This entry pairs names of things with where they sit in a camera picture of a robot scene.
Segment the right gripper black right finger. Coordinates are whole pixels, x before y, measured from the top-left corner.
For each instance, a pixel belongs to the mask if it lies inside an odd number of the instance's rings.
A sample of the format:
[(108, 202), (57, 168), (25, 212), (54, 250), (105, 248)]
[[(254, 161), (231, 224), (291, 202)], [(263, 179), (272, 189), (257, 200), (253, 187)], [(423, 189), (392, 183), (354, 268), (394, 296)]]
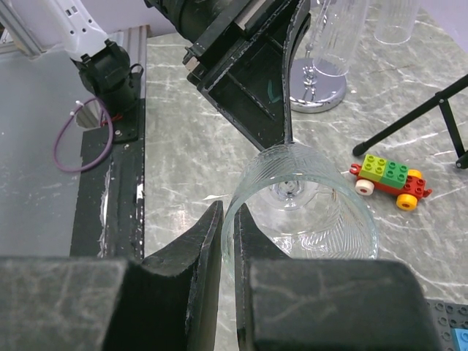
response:
[(241, 350), (440, 350), (422, 289), (391, 260), (288, 257), (248, 207), (234, 219)]

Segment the clear wine glass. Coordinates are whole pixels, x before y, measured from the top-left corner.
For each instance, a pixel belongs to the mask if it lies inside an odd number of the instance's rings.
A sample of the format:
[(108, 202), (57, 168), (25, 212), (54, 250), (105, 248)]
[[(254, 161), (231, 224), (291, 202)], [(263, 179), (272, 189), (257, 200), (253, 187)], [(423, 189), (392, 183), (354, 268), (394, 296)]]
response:
[(380, 11), (374, 38), (386, 45), (399, 45), (412, 36), (420, 1), (384, 0), (377, 2)]

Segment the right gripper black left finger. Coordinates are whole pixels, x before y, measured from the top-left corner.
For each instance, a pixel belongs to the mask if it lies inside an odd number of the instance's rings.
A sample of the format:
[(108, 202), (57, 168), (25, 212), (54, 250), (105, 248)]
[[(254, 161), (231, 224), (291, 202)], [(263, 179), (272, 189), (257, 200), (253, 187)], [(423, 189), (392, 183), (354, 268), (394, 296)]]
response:
[(223, 204), (143, 261), (1, 259), (3, 350), (212, 350)]

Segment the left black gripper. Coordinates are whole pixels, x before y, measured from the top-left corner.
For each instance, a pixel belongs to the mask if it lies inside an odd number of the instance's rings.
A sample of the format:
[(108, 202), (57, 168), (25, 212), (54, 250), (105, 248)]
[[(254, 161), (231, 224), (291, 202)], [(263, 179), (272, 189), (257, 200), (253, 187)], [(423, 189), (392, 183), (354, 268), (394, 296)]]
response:
[(188, 81), (257, 149), (290, 142), (290, 68), (309, 1), (146, 1), (192, 46)]

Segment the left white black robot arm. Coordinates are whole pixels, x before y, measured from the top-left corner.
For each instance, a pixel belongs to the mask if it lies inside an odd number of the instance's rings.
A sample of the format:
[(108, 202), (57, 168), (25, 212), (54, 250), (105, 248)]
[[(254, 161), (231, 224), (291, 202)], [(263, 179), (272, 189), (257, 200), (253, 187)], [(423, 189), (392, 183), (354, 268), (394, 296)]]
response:
[[(129, 55), (80, 1), (30, 1), (51, 21), (85, 88), (114, 113), (136, 100)], [(293, 139), (290, 69), (308, 1), (147, 1), (189, 41), (188, 81), (260, 150)]]

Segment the clear flute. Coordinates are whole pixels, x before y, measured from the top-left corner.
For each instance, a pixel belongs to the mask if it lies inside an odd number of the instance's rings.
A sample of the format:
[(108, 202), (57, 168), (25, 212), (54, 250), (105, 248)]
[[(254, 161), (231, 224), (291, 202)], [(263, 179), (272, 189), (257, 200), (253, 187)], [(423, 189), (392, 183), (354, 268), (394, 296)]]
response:
[(312, 32), (312, 64), (328, 77), (349, 71), (366, 21), (368, 1), (323, 1)]

